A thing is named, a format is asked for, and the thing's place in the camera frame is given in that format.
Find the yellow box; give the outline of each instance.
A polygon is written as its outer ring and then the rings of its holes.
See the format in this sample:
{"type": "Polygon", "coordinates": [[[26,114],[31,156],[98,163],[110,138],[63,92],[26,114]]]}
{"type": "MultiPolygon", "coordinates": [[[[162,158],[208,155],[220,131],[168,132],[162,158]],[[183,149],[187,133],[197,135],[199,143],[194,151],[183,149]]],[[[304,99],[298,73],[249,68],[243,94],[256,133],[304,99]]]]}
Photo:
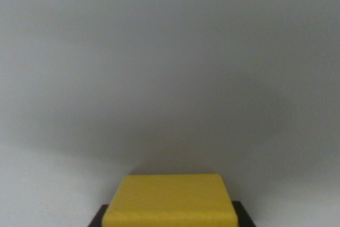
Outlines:
{"type": "Polygon", "coordinates": [[[217,174],[130,175],[102,226],[237,227],[237,216],[217,174]]]}

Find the gray wall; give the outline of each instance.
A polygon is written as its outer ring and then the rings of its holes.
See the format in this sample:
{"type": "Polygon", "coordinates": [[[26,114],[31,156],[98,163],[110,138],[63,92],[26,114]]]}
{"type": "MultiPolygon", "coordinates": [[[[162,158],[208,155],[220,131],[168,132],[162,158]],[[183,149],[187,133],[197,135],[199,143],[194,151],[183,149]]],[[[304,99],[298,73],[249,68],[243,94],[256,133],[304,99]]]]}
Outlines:
{"type": "Polygon", "coordinates": [[[129,173],[220,173],[338,226],[340,0],[0,0],[0,225],[87,226],[129,173]]]}

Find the yellow lid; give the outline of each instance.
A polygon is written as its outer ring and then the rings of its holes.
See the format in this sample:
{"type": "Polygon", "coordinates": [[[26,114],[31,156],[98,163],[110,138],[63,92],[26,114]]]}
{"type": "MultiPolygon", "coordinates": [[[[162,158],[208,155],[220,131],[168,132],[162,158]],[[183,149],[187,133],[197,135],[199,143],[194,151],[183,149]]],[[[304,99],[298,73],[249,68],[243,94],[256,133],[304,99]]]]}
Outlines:
{"type": "Polygon", "coordinates": [[[123,179],[103,227],[237,227],[217,174],[130,175],[123,179]]]}

